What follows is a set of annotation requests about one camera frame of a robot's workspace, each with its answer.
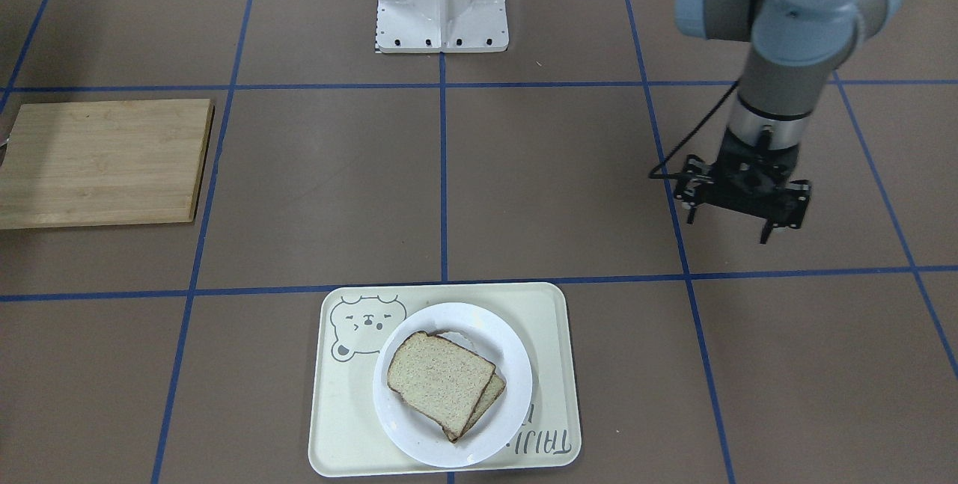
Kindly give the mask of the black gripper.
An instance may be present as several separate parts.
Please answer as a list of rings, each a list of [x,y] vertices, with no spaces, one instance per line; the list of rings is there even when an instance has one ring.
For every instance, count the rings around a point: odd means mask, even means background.
[[[674,189],[675,200],[688,211],[686,224],[694,224],[699,206],[711,205],[763,219],[761,245],[778,228],[801,228],[812,184],[790,179],[799,151],[799,144],[771,149],[770,132],[761,132],[756,144],[725,132],[714,163],[687,156]]]

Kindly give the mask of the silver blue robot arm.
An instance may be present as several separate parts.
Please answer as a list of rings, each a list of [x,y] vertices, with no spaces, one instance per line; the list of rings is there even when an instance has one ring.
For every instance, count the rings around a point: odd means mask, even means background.
[[[762,219],[760,242],[803,225],[812,184],[794,180],[800,144],[823,88],[904,0],[675,0],[681,34],[747,42],[742,74],[723,99],[733,101],[716,160],[687,156],[674,199],[692,224],[702,205]]]

